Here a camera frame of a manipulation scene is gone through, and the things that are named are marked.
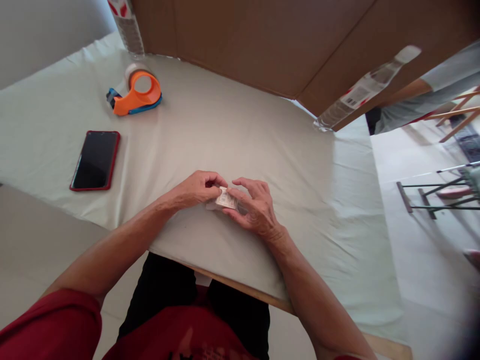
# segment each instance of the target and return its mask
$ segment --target white tile floor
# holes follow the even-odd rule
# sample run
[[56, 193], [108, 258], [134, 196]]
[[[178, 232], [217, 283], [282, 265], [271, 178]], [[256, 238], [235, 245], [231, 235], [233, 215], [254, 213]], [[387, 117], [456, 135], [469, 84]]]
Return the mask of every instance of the white tile floor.
[[[436, 174], [409, 178], [467, 162], [455, 140], [438, 144], [445, 131], [432, 122], [420, 122], [371, 138], [416, 360], [448, 359], [446, 354], [464, 333], [471, 284], [478, 280], [461, 250], [480, 248], [480, 214], [443, 211], [437, 221], [422, 210], [409, 215], [396, 187], [400, 179], [405, 184], [436, 182]], [[415, 191], [408, 194], [418, 200]], [[0, 328], [22, 314], [105, 233], [11, 187], [0, 187]], [[101, 359], [115, 342], [144, 259], [128, 270], [105, 299], [95, 359]], [[299, 320], [275, 308], [270, 313], [270, 358], [313, 359], [312, 345]]]

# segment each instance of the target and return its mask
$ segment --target metal stand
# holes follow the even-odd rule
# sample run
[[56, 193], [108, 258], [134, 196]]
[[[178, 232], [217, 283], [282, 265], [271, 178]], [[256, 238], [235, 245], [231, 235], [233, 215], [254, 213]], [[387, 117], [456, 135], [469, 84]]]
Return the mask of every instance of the metal stand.
[[[457, 202], [444, 205], [444, 206], [431, 206], [429, 199], [427, 198], [428, 195], [433, 194], [439, 190], [442, 190], [446, 187], [449, 187], [451, 185], [469, 185], [465, 182], [464, 176], [460, 176], [458, 179], [455, 179], [453, 181], [444, 183], [444, 184], [421, 184], [421, 185], [403, 185], [400, 181], [396, 183], [398, 190], [400, 191], [401, 198], [403, 200], [403, 203], [405, 204], [405, 208], [409, 213], [413, 213], [413, 209], [427, 209], [428, 214], [430, 215], [430, 218], [432, 220], [436, 220], [437, 217], [435, 216], [435, 212], [438, 210], [480, 210], [480, 207], [478, 206], [459, 206], [462, 204], [470, 203], [475, 200], [480, 200], [480, 196], [474, 195], [472, 197], [459, 200]], [[428, 192], [424, 192], [422, 188], [428, 188], [428, 187], [435, 187], [433, 190], [430, 190]], [[421, 200], [423, 202], [423, 206], [417, 206], [417, 205], [412, 205], [410, 204], [410, 200], [405, 194], [404, 188], [419, 188], [418, 192], [420, 193]]]

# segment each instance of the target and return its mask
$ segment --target table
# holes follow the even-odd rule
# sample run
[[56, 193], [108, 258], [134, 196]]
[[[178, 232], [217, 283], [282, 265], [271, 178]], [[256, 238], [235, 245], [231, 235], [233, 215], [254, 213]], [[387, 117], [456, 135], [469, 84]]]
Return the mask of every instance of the table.
[[[145, 62], [163, 101], [133, 116], [113, 115], [105, 101], [110, 87], [127, 91], [130, 59], [117, 33], [2, 90], [0, 182], [114, 229], [197, 169], [228, 182], [267, 181], [300, 251], [360, 329], [388, 339], [374, 349], [396, 344], [401, 351], [392, 356], [404, 357], [402, 302], [365, 121], [317, 133], [285, 99], [177, 59]], [[74, 193], [68, 186], [88, 130], [122, 135], [112, 188]], [[221, 213], [202, 205], [177, 213], [150, 250], [288, 311], [265, 245]]]

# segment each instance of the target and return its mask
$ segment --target tape dispenser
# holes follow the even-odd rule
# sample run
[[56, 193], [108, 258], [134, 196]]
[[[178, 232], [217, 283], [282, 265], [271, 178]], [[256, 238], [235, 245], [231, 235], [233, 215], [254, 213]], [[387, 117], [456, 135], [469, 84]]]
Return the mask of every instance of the tape dispenser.
[[[150, 89], [145, 92], [136, 90], [137, 81], [143, 78], [150, 79]], [[113, 88], [106, 94], [106, 100], [118, 116], [138, 114], [155, 108], [162, 101], [160, 83], [153, 73], [140, 63], [133, 63], [126, 68], [125, 81], [128, 84], [128, 94], [122, 97]]]

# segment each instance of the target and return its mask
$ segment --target lap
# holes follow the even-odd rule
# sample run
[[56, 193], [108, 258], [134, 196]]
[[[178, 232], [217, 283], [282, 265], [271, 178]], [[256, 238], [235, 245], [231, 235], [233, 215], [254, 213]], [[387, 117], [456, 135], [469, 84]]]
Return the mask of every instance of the lap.
[[[118, 338], [166, 307], [192, 305], [198, 294], [195, 280], [189, 267], [149, 252]], [[268, 359], [268, 304], [215, 280], [206, 296], [213, 312], [231, 327], [248, 352]]]

